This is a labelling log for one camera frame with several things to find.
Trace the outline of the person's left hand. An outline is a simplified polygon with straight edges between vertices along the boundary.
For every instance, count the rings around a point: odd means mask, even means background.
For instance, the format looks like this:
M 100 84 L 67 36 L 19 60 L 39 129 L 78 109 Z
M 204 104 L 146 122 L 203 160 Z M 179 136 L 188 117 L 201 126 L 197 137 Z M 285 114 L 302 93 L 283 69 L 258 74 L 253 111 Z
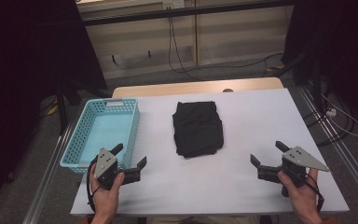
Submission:
M 95 216 L 103 218 L 113 218 L 118 208 L 119 189 L 123 184 L 125 175 L 119 173 L 114 180 L 111 189 L 104 189 L 101 183 L 94 178 L 95 164 L 91 166 L 90 186 L 95 203 Z

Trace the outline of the wooden table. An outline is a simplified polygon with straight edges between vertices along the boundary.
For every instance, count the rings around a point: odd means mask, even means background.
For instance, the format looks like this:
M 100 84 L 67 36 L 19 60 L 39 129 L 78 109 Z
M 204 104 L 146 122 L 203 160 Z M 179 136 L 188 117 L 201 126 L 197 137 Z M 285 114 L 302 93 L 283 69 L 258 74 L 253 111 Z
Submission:
M 127 98 L 276 89 L 283 89 L 283 84 L 277 77 L 259 77 L 119 87 L 113 91 L 112 97 Z

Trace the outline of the black cloth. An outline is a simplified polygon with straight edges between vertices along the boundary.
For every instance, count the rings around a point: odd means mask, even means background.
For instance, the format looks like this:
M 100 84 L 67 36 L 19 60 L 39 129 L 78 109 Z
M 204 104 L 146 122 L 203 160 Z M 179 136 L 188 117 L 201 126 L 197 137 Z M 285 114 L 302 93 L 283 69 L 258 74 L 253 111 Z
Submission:
M 213 155 L 224 145 L 215 102 L 179 102 L 172 115 L 176 153 L 186 159 Z

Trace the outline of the black horizontal bar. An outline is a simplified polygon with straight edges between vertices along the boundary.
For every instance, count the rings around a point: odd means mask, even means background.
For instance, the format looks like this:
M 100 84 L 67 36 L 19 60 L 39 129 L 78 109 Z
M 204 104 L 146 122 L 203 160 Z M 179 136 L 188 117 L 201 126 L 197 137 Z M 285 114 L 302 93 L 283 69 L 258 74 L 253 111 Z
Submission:
M 130 21 L 147 21 L 164 18 L 175 18 L 202 14 L 231 12 L 239 10 L 263 9 L 271 7 L 293 6 L 297 0 L 256 0 L 247 3 L 223 4 L 206 7 L 188 7 L 179 9 L 164 9 L 151 12 L 125 14 L 117 16 L 101 16 L 83 20 L 85 26 L 122 23 Z

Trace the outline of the light blue plastic basket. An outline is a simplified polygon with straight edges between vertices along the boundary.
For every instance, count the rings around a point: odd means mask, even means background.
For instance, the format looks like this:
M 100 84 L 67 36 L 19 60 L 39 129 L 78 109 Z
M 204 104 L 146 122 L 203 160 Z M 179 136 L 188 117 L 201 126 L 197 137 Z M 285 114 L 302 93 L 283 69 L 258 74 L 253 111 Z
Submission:
M 102 147 L 112 149 L 122 144 L 123 149 L 117 154 L 118 167 L 129 168 L 139 119 L 138 101 L 134 98 L 88 100 L 60 166 L 84 174 Z

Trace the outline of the black metal stand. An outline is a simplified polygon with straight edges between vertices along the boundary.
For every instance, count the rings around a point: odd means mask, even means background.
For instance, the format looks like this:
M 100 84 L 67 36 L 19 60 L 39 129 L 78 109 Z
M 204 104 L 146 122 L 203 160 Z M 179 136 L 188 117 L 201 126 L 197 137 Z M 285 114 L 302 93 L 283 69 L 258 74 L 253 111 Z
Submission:
M 286 64 L 273 77 L 282 77 L 287 72 L 293 72 L 293 79 L 297 85 L 306 84 L 312 81 L 313 102 L 319 112 L 324 110 L 322 103 L 322 87 L 321 87 L 321 66 L 315 52 L 309 47 L 305 47 L 297 57 Z

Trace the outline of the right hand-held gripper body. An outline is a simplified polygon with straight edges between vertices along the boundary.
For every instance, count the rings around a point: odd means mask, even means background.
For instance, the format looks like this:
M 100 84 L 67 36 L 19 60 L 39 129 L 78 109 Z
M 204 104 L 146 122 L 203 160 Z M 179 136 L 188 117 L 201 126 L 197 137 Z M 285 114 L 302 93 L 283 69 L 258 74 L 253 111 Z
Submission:
M 282 154 L 282 164 L 277 167 L 260 165 L 257 170 L 257 178 L 273 183 L 281 183 L 278 173 L 283 171 L 286 173 L 296 187 L 300 188 L 304 185 L 310 187 L 319 197 L 322 194 L 318 185 L 312 186 L 307 181 L 307 168 L 328 172 L 329 168 L 321 161 L 313 157 L 302 147 L 292 147 Z

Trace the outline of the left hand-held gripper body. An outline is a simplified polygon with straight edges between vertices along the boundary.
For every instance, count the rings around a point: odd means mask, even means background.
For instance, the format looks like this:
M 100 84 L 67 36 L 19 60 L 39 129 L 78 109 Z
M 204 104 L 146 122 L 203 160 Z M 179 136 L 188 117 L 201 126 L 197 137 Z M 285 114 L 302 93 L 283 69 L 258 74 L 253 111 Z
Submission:
M 120 169 L 117 155 L 113 155 L 110 150 L 102 148 L 97 156 L 94 178 L 106 189 L 111 189 L 119 173 L 125 175 L 123 184 L 126 185 L 140 181 L 141 171 L 137 166 L 130 169 Z

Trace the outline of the white table sheet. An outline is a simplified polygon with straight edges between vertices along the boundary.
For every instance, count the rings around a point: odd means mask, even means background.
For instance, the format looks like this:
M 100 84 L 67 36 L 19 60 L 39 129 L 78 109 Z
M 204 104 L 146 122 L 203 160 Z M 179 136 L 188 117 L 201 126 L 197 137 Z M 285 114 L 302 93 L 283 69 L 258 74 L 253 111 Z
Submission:
M 176 152 L 172 116 L 178 103 L 216 104 L 224 145 L 216 154 L 185 159 Z M 258 179 L 250 158 L 278 166 L 281 141 L 321 153 L 286 89 L 141 97 L 132 160 L 146 159 L 141 179 L 121 187 L 123 217 L 261 215 L 292 210 L 279 184 Z

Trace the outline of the black curtain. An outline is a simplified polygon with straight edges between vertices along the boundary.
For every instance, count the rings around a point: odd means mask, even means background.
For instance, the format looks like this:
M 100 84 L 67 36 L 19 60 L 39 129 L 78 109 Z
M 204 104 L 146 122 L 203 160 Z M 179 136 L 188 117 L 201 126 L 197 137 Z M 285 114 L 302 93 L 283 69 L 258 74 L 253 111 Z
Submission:
M 314 60 L 332 86 L 358 112 L 358 0 L 296 0 L 286 33 L 282 62 L 302 52 L 295 81 L 303 83 Z
M 25 151 L 41 101 L 106 82 L 76 0 L 0 0 L 0 188 Z

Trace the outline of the person's right hand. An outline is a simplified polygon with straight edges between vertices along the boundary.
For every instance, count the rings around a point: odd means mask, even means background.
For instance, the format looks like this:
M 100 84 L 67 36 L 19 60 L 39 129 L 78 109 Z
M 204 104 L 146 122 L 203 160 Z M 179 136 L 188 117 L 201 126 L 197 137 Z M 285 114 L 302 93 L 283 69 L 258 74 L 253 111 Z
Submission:
M 283 171 L 278 173 L 278 177 L 287 188 L 291 205 L 298 219 L 299 217 L 320 216 L 317 209 L 316 193 L 310 187 L 296 187 L 291 178 Z

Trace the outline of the aluminium floor rail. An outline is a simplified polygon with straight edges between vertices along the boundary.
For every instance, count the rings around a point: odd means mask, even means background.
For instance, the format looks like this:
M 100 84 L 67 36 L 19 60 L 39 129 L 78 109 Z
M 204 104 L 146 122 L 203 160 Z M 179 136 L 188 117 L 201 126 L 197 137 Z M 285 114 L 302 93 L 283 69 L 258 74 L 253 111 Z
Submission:
M 66 140 L 57 119 L 41 120 L 27 156 L 26 168 L 35 184 L 21 224 L 70 224 L 76 220 L 70 210 L 78 177 L 60 167 Z
M 335 94 L 323 99 L 337 111 L 331 119 L 317 110 L 307 86 L 291 93 L 350 211 L 358 213 L 358 118 Z

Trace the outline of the white wall outlet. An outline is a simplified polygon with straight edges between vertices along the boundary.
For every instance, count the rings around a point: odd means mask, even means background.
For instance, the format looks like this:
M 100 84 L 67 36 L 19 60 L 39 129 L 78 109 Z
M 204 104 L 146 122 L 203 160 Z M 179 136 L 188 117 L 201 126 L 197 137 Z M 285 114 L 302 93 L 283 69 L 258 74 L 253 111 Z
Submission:
M 184 8 L 185 0 L 163 0 L 162 5 L 164 9 Z

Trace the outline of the black tripod stand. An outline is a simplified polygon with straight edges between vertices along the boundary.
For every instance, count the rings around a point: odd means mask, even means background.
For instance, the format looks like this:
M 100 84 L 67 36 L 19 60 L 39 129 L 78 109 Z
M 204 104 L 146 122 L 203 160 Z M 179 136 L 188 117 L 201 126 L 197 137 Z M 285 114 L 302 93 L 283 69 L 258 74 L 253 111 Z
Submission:
M 71 78 L 60 78 L 56 86 L 56 98 L 61 124 L 60 134 L 63 134 L 68 126 L 65 101 L 68 101 L 71 105 L 79 105 L 81 103 L 81 97 L 77 92 L 78 90 L 84 90 L 99 98 L 109 98 L 107 93 L 99 91 L 79 81 L 75 81 Z

